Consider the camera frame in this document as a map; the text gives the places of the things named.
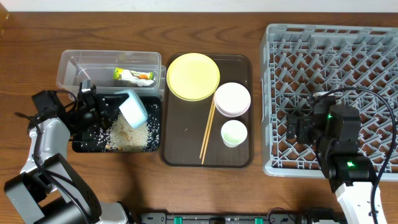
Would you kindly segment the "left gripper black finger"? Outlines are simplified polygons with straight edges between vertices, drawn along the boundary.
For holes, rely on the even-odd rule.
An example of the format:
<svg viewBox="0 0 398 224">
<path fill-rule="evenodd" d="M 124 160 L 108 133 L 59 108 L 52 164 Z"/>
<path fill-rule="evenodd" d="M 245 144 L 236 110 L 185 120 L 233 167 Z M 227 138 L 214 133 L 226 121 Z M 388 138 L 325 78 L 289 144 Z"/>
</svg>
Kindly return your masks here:
<svg viewBox="0 0 398 224">
<path fill-rule="evenodd" d="M 113 107 L 122 105 L 127 99 L 129 95 L 127 93 L 118 93 L 118 94 L 96 94 L 97 103 L 102 107 Z"/>
<path fill-rule="evenodd" d="M 115 110 L 112 112 L 105 111 L 101 113 L 101 118 L 99 121 L 100 126 L 103 129 L 108 129 L 113 125 L 113 122 L 117 120 L 118 116 L 120 114 L 119 110 Z"/>
</svg>

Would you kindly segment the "light blue bowl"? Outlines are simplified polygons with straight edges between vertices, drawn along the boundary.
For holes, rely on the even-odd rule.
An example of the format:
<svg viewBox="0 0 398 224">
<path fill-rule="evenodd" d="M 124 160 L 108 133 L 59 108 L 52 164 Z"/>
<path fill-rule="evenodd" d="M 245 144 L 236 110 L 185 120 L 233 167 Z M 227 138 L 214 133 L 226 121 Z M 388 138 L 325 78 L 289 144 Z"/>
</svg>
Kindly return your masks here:
<svg viewBox="0 0 398 224">
<path fill-rule="evenodd" d="M 134 90 L 118 91 L 116 94 L 127 94 L 127 100 L 119 106 L 119 109 L 129 123 L 136 129 L 142 126 L 148 119 L 148 113 L 145 106 Z"/>
</svg>

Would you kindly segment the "green orange snack wrapper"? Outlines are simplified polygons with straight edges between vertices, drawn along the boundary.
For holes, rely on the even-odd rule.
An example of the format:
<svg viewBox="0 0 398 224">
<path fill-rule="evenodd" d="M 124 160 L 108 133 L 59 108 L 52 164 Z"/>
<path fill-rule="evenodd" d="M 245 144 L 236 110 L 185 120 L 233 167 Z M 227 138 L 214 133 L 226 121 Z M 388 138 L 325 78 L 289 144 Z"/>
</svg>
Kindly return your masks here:
<svg viewBox="0 0 398 224">
<path fill-rule="evenodd" d="M 129 82 L 138 87 L 150 86 L 155 81 L 153 80 L 153 72 L 138 72 L 134 70 L 116 67 L 113 73 L 114 80 L 121 80 Z"/>
</svg>

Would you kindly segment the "pale green cup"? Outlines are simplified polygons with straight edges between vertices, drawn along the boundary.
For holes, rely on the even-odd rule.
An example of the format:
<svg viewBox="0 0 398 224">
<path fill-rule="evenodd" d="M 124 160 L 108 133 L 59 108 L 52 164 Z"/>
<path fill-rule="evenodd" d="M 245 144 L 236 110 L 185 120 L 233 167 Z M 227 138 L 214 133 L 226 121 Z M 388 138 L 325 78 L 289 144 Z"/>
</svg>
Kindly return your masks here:
<svg viewBox="0 0 398 224">
<path fill-rule="evenodd" d="M 237 147 L 247 136 L 247 127 L 238 120 L 227 121 L 221 127 L 221 138 L 227 147 Z"/>
</svg>

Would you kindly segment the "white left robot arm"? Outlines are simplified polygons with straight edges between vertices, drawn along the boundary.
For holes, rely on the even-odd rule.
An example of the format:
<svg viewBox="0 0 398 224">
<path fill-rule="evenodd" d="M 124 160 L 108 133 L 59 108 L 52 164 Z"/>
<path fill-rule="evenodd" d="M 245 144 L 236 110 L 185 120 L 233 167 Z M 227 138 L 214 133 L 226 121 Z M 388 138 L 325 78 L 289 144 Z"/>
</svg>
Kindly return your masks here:
<svg viewBox="0 0 398 224">
<path fill-rule="evenodd" d="M 5 183 L 4 191 L 25 223 L 134 223 L 121 202 L 100 202 L 66 160 L 70 140 L 92 127 L 108 128 L 119 113 L 139 100 L 132 90 L 100 94 L 80 91 L 62 104 L 57 90 L 32 97 L 38 113 L 28 116 L 29 157 L 21 173 Z"/>
</svg>

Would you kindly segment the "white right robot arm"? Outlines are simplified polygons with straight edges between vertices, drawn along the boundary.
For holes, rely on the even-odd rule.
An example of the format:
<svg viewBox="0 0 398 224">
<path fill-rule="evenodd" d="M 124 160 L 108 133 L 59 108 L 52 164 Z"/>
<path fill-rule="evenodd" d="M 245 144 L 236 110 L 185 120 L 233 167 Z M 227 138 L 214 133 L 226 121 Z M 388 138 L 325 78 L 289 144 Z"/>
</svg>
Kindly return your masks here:
<svg viewBox="0 0 398 224">
<path fill-rule="evenodd" d="M 331 105 L 310 116 L 288 114 L 286 138 L 315 147 L 322 174 L 348 223 L 385 223 L 374 166 L 359 153 L 360 129 L 356 108 Z"/>
</svg>

